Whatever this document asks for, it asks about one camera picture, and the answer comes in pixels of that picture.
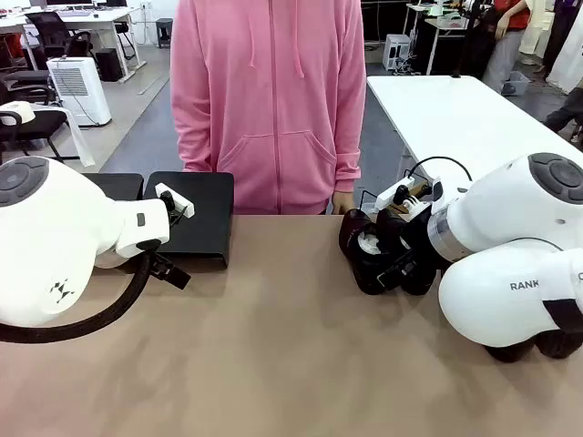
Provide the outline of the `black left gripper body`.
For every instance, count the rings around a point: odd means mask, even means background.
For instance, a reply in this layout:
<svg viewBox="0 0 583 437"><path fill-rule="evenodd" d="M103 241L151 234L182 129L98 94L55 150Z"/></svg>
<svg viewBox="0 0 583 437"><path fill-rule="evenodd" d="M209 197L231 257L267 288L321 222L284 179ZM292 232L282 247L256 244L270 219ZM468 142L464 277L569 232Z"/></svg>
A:
<svg viewBox="0 0 583 437"><path fill-rule="evenodd" d="M148 278L166 282L178 290L187 288L190 282L190 275L186 271L157 251L147 250L146 255L149 259Z"/></svg>

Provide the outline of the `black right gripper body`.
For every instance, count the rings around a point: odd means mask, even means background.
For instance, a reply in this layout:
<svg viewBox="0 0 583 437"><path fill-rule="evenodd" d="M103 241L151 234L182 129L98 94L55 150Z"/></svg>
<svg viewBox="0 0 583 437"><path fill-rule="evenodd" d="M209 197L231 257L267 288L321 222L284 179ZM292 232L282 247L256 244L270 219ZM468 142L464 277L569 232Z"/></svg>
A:
<svg viewBox="0 0 583 437"><path fill-rule="evenodd" d="M428 269L444 270L445 259L438 254L428 235L427 226L431 217L431 208L427 207L405 224L401 238L412 251L412 260L416 264Z"/></svg>

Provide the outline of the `person's left hand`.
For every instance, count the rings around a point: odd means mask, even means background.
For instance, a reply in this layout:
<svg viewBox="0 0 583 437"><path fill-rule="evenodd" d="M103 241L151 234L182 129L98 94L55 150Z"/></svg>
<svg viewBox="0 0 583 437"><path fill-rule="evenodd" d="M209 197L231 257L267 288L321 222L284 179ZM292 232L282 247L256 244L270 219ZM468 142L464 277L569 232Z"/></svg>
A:
<svg viewBox="0 0 583 437"><path fill-rule="evenodd" d="M352 192L335 191L332 194L333 215L344 215L354 208L354 194Z"/></svg>

